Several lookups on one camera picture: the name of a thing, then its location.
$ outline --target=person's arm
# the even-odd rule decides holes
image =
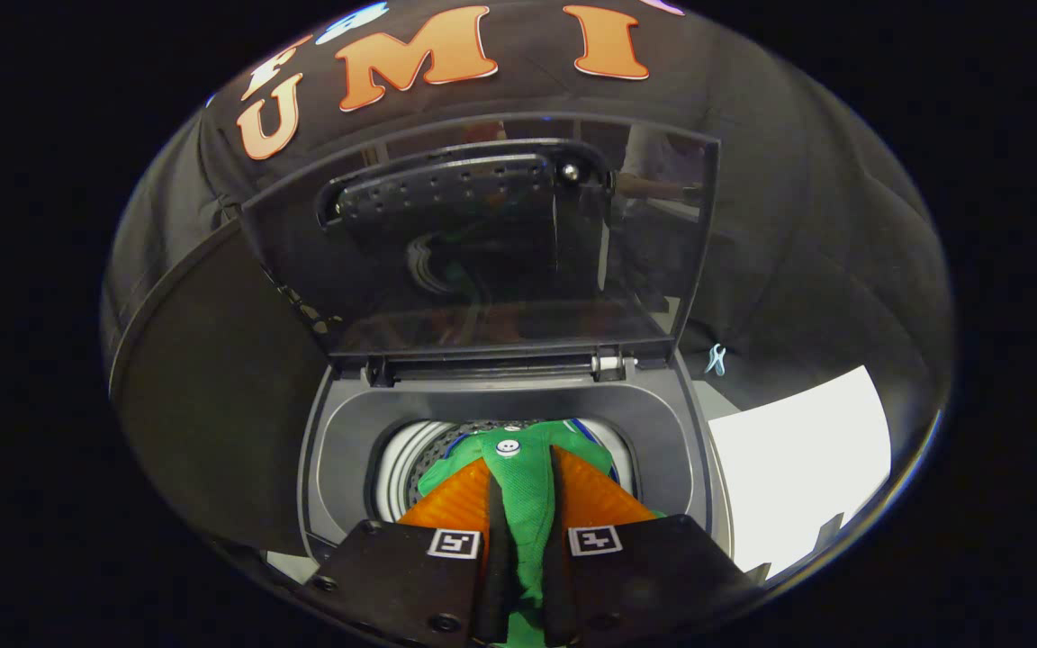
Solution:
[[[682,185],[671,181],[647,180],[634,173],[620,172],[614,184],[620,196],[628,198],[663,198],[664,201],[682,201]]]
[[[626,156],[622,160],[622,171],[618,172],[616,192],[626,198],[663,198],[666,201],[682,201],[683,188],[673,181],[649,180],[650,158],[653,146],[662,133],[654,133],[645,126],[634,124],[626,134]]]

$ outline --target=orange letter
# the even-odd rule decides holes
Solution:
[[[638,20],[626,13],[580,7],[571,4],[563,11],[579,18],[583,25],[583,55],[576,58],[576,68],[598,77],[617,79],[646,79],[650,72],[635,58],[635,48],[630,43],[630,27]]]
[[[311,36],[314,36],[314,34],[308,33],[306,36],[300,37],[300,39],[293,43],[293,45],[288,45],[287,49],[273,55],[273,57],[268,58],[267,61],[258,65],[255,71],[250,74],[250,86],[247,87],[246,92],[243,92],[243,102],[246,102],[247,97],[250,97],[251,94],[255,93],[255,90],[262,87],[263,83],[274,79],[276,75],[279,74],[279,65],[289,61],[290,57],[296,55],[296,48],[310,40]]]
[[[478,21],[487,12],[486,7],[460,7],[435,13],[410,45],[380,32],[338,50],[334,58],[346,62],[346,95],[338,108],[348,113],[383,98],[386,87],[374,85],[375,71],[396,89],[411,90],[427,54],[431,69],[423,81],[431,85],[495,74],[499,65],[482,53],[478,37]]]
[[[259,98],[251,107],[239,115],[239,131],[243,132],[243,147],[252,160],[264,161],[269,157],[283,150],[283,147],[296,136],[299,128],[299,102],[296,98],[296,85],[302,79],[302,73],[285,79],[271,97],[279,100],[279,128],[273,135],[262,135],[262,104],[265,98]]]

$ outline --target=green cloth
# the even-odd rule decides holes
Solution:
[[[518,452],[503,456],[499,442],[515,440]],[[611,471],[611,453],[588,440],[567,421],[546,421],[507,430],[496,427],[461,440],[448,458],[437,460],[419,480],[424,497],[467,464],[482,458],[502,488],[502,506],[515,541],[515,576],[522,588],[517,611],[510,615],[508,648],[542,648],[542,553],[555,524],[555,473],[551,447],[557,446],[587,460],[602,474]]]

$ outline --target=lid hinge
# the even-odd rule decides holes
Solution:
[[[596,383],[625,381],[625,360],[622,358],[621,349],[616,345],[597,347],[596,353],[591,357],[591,373]]]
[[[394,376],[392,375],[390,364],[386,361],[386,356],[368,358],[366,367],[363,368],[366,374],[366,384],[371,387],[393,387]]]

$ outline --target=white paper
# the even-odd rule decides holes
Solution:
[[[846,525],[891,471],[865,366],[709,426],[731,500],[733,561],[745,571],[770,563],[768,577],[814,551],[836,514]]]

